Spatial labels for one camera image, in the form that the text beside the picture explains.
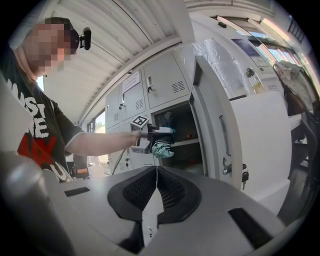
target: man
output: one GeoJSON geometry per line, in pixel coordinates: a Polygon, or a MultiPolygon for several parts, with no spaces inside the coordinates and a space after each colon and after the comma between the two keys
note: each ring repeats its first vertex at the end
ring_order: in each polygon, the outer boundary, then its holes
{"type": "Polygon", "coordinates": [[[78,46],[79,35],[69,19],[47,18],[33,27],[17,49],[7,46],[0,60],[7,85],[33,115],[33,124],[24,134],[17,152],[32,158],[42,169],[53,171],[60,182],[72,180],[65,155],[106,155],[134,145],[140,137],[139,131],[84,132],[38,87],[38,77],[70,59],[78,46]]]}

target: locker vent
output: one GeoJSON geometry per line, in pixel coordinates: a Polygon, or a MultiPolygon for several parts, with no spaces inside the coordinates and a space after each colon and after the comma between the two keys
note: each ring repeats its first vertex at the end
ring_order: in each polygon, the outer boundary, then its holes
{"type": "Polygon", "coordinates": [[[135,103],[135,109],[138,110],[140,108],[142,108],[144,106],[144,101],[142,99],[138,100],[136,103],[135,103]]]}
{"type": "Polygon", "coordinates": [[[185,89],[185,84],[183,81],[179,81],[171,85],[173,93],[178,93],[185,89]]]}
{"type": "Polygon", "coordinates": [[[124,163],[119,163],[119,169],[120,171],[125,171],[125,164],[124,163]]]}
{"type": "Polygon", "coordinates": [[[114,121],[117,121],[119,119],[119,113],[114,114],[114,121]]]}

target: door handle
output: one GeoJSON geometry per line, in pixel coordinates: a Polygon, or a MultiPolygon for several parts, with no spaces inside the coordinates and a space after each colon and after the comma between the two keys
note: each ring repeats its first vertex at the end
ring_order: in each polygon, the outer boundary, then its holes
{"type": "Polygon", "coordinates": [[[225,123],[225,119],[224,119],[224,115],[223,114],[219,116],[219,120],[220,120],[220,123],[221,123],[221,128],[222,128],[223,137],[224,137],[225,152],[226,152],[226,154],[228,156],[231,156],[230,152],[229,152],[227,127],[226,127],[226,123],[225,123]]]}
{"type": "Polygon", "coordinates": [[[152,86],[154,86],[154,85],[152,83],[152,77],[150,75],[147,78],[147,87],[146,87],[146,90],[147,90],[148,94],[150,93],[150,91],[152,91],[152,86]]]}
{"type": "Polygon", "coordinates": [[[125,107],[125,101],[126,101],[126,98],[125,98],[125,97],[126,97],[125,94],[122,93],[122,103],[121,103],[120,106],[119,106],[119,109],[120,109],[120,110],[122,109],[122,107],[125,107]]]}

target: label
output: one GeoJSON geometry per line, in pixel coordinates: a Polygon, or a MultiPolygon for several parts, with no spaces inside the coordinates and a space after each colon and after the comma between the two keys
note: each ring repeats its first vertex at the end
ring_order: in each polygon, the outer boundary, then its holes
{"type": "Polygon", "coordinates": [[[269,91],[278,91],[278,87],[276,84],[269,84],[267,87],[269,91]]]}
{"type": "Polygon", "coordinates": [[[134,153],[140,153],[140,154],[144,154],[145,151],[143,149],[140,149],[140,148],[131,148],[132,149],[132,152],[134,153]]]}
{"type": "Polygon", "coordinates": [[[257,56],[260,57],[260,54],[254,49],[247,39],[231,39],[234,41],[248,56],[257,56]]]}
{"type": "Polygon", "coordinates": [[[259,68],[263,68],[263,67],[268,68],[269,67],[268,63],[266,63],[264,58],[262,58],[261,56],[259,56],[259,57],[258,56],[251,56],[250,58],[254,62],[254,64],[259,68]]]}
{"type": "Polygon", "coordinates": [[[128,79],[122,82],[122,93],[129,91],[132,87],[140,82],[139,71],[133,73],[128,79]]]}

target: cabinet door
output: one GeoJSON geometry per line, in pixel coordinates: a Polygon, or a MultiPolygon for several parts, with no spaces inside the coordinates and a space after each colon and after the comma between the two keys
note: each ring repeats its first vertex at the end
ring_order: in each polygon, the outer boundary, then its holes
{"type": "MultiPolygon", "coordinates": [[[[114,128],[111,128],[111,129],[107,129],[106,131],[108,134],[111,134],[111,133],[118,133],[118,132],[121,132],[121,126],[117,126],[117,127],[114,127],[114,128]]],[[[121,155],[121,152],[122,150],[118,151],[118,152],[114,152],[114,153],[111,153],[109,154],[109,168],[110,168],[110,172],[112,173],[113,170],[114,170],[114,167],[116,165],[116,162],[119,158],[119,156],[121,155]]],[[[114,171],[114,174],[119,174],[119,173],[123,173],[126,171],[126,166],[125,166],[125,153],[123,154],[122,158],[121,158],[121,161],[119,162],[117,168],[115,169],[114,171]]]]}
{"type": "Polygon", "coordinates": [[[196,122],[205,173],[232,184],[242,181],[242,148],[235,113],[216,73],[203,56],[195,57],[190,105],[196,122]],[[224,175],[232,164],[232,175],[224,175]]]}
{"type": "MultiPolygon", "coordinates": [[[[124,132],[131,131],[130,122],[127,122],[122,126],[122,131],[124,132]]],[[[132,152],[131,148],[129,148],[128,150],[126,150],[125,154],[126,156],[123,158],[128,159],[129,170],[134,170],[140,167],[155,165],[155,160],[152,153],[149,153],[149,154],[134,153],[132,152]]]]}
{"type": "Polygon", "coordinates": [[[150,109],[189,94],[181,70],[171,53],[163,55],[144,67],[150,109]]]}
{"type": "Polygon", "coordinates": [[[105,127],[119,124],[119,86],[105,96],[105,127]]]}
{"type": "Polygon", "coordinates": [[[139,75],[139,83],[137,83],[134,87],[127,90],[125,93],[123,93],[123,84],[121,84],[121,103],[123,106],[121,107],[121,120],[125,121],[129,118],[132,118],[144,111],[146,111],[145,106],[145,98],[144,98],[144,91],[142,86],[142,80],[141,80],[141,71],[138,71],[139,75]]]}

